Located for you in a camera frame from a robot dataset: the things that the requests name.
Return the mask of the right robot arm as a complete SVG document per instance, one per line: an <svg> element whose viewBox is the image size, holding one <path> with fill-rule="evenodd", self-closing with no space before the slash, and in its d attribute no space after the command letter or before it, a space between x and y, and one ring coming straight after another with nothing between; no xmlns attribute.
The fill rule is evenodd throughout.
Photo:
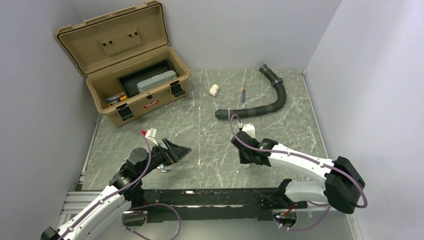
<svg viewBox="0 0 424 240"><path fill-rule="evenodd" d="M281 182L275 200L282 208L310 201L327 203L342 213L352 214L356 208L368 205L358 204L365 197L366 183L345 157L333 160L311 156L269 138L258 141L243 130L233 136L231 143L238 149L241 164L289 169L310 179Z"/></svg>

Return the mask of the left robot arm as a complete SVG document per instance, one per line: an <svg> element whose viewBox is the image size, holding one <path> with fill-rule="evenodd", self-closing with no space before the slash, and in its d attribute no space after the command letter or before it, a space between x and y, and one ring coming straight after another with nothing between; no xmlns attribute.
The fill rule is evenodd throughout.
<svg viewBox="0 0 424 240"><path fill-rule="evenodd" d="M145 203L142 178L160 165L170 166L192 150L163 138L131 151L126 162L103 191L80 213L57 228L48 227L42 240L93 240L124 212L139 209Z"/></svg>

